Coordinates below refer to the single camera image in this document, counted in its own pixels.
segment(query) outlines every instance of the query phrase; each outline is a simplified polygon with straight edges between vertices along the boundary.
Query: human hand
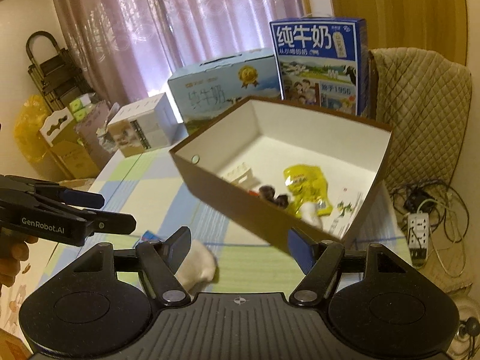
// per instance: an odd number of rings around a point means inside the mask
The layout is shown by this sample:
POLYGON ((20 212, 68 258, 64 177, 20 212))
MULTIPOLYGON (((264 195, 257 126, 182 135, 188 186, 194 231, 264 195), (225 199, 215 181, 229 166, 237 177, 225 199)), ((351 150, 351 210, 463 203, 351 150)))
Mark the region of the human hand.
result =
POLYGON ((0 259, 0 288, 2 285, 11 287, 15 283, 15 276, 20 272, 20 261, 27 261, 30 254, 28 244, 38 241, 37 237, 28 236, 25 242, 17 242, 11 247, 11 257, 0 259))

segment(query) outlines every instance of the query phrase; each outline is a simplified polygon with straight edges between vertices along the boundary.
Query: table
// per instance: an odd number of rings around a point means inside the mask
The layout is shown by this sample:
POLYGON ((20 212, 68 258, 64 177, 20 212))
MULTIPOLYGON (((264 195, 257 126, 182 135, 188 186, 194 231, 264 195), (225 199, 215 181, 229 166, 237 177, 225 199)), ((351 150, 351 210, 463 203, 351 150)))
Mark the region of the table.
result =
MULTIPOLYGON (((129 249, 147 230, 166 239, 179 227, 188 226, 193 238, 203 242, 217 257, 218 282, 206 291, 284 292, 288 297, 303 278, 296 262, 191 195, 168 150, 129 158, 115 154, 90 190, 104 195, 104 210, 132 214, 137 220, 136 231, 128 236, 96 234, 81 248, 59 245, 39 284, 98 242, 129 249)), ((380 188, 354 247, 365 249, 372 242, 386 245, 410 262, 407 242, 398 229, 385 187, 380 188)), ((118 277, 140 287, 136 274, 119 273, 118 277)), ((340 287, 360 279, 359 274, 344 275, 340 287)))

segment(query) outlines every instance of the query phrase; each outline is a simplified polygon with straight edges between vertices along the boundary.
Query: power strip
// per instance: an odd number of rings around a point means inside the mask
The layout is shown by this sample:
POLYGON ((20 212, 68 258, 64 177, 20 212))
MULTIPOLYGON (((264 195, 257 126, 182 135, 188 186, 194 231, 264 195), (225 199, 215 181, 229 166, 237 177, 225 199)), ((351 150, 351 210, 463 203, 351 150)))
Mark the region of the power strip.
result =
POLYGON ((409 214, 407 218, 409 226, 409 249, 414 266, 421 266, 428 256, 428 234, 430 223, 428 213, 409 214))

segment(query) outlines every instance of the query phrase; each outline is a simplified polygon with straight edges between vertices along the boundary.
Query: wooden stick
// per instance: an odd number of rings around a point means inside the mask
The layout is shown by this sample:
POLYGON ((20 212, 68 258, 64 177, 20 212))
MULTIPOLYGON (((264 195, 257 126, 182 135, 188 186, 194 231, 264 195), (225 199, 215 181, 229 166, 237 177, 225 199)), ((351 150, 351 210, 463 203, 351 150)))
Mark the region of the wooden stick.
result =
POLYGON ((311 5, 310 0, 302 0, 303 2, 303 12, 305 16, 311 16, 311 5))

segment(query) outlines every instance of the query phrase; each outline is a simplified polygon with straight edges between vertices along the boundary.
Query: light blue milk box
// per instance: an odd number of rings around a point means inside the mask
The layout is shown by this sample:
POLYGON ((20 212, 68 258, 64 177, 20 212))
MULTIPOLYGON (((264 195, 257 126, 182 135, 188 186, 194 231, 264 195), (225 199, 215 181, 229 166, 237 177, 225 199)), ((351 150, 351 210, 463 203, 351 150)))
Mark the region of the light blue milk box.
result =
POLYGON ((183 67, 169 86, 189 133, 243 97, 281 97, 277 63, 268 48, 183 67))
POLYGON ((283 19, 270 27, 284 99, 352 115, 368 111, 365 19, 283 19))

